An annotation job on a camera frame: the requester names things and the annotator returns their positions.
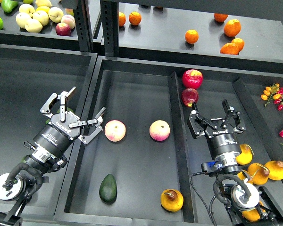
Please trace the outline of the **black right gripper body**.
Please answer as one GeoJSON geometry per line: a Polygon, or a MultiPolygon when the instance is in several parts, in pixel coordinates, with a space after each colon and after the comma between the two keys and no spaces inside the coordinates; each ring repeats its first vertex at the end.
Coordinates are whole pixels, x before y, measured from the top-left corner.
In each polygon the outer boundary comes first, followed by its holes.
{"type": "Polygon", "coordinates": [[[226,153],[233,154],[234,157],[238,156],[241,149],[236,134],[240,133],[242,131],[234,128],[231,124],[225,128],[222,126],[222,122],[218,122],[213,128],[207,126],[204,134],[212,159],[225,156],[226,153]]]}

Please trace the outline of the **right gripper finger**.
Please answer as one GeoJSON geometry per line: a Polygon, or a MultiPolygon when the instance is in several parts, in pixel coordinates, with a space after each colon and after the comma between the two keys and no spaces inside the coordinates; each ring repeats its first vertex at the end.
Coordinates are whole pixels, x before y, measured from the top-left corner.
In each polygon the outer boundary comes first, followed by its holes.
{"type": "Polygon", "coordinates": [[[212,138],[213,131],[217,130],[217,125],[209,120],[208,118],[202,117],[198,111],[196,103],[191,106],[191,113],[188,118],[188,126],[193,138],[198,138],[200,136],[206,136],[212,138]]]}
{"type": "Polygon", "coordinates": [[[242,133],[245,131],[245,123],[244,120],[240,118],[240,112],[230,106],[226,99],[222,101],[222,106],[226,116],[222,119],[221,128],[228,129],[228,126],[230,125],[232,126],[234,133],[242,133]]]}

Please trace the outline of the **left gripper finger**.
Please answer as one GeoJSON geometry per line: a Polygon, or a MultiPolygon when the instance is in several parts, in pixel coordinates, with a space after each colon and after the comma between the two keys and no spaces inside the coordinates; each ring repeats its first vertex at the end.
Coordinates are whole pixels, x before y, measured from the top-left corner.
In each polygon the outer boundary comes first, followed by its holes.
{"type": "Polygon", "coordinates": [[[64,122],[73,123],[77,121],[77,116],[73,112],[67,110],[67,101],[73,96],[75,90],[76,90],[76,86],[72,87],[70,91],[63,91],[60,94],[57,93],[51,94],[51,96],[48,98],[48,100],[40,109],[40,112],[49,118],[49,120],[46,121],[46,124],[51,124],[50,121],[52,116],[54,115],[51,112],[51,109],[56,102],[60,102],[59,120],[61,123],[64,122]]]}
{"type": "Polygon", "coordinates": [[[87,121],[77,121],[69,124],[70,129],[80,128],[85,129],[88,127],[94,127],[95,130],[89,135],[81,135],[76,136],[85,146],[91,143],[101,131],[103,131],[102,122],[103,122],[103,114],[105,113],[106,108],[102,107],[102,109],[97,113],[94,119],[87,121]]]}

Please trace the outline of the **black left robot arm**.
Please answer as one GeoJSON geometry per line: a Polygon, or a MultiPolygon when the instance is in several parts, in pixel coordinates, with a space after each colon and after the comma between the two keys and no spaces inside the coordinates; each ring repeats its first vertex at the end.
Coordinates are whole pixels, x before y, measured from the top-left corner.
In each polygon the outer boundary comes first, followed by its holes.
{"type": "Polygon", "coordinates": [[[87,121],[67,110],[67,102],[75,89],[51,94],[40,109],[49,121],[35,136],[33,144],[24,142],[32,154],[9,173],[0,175],[0,226],[22,225],[20,215],[32,196],[48,182],[46,174],[66,166],[66,150],[76,139],[88,145],[103,130],[105,107],[87,121]]]}

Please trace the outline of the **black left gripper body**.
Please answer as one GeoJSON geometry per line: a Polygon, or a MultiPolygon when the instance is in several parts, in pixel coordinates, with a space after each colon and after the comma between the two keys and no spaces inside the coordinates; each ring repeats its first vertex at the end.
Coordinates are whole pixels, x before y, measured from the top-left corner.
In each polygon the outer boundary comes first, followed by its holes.
{"type": "Polygon", "coordinates": [[[81,134],[80,128],[71,128],[69,124],[76,123],[80,118],[72,112],[66,114],[65,122],[60,121],[60,115],[55,114],[45,127],[33,138],[37,146],[44,148],[50,154],[61,157],[72,142],[81,134]]]}

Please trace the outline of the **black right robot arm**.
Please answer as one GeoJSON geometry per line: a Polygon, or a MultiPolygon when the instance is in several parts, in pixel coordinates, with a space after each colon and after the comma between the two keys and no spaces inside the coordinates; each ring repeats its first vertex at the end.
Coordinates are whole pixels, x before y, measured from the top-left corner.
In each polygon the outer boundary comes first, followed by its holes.
{"type": "Polygon", "coordinates": [[[236,134],[245,130],[240,112],[231,107],[227,100],[222,101],[225,117],[208,119],[202,117],[196,103],[188,118],[192,137],[206,138],[211,162],[201,165],[200,174],[214,177],[214,196],[225,207],[234,226],[283,226],[283,211],[266,187],[255,187],[251,177],[243,173],[236,161],[241,149],[236,134]]]}

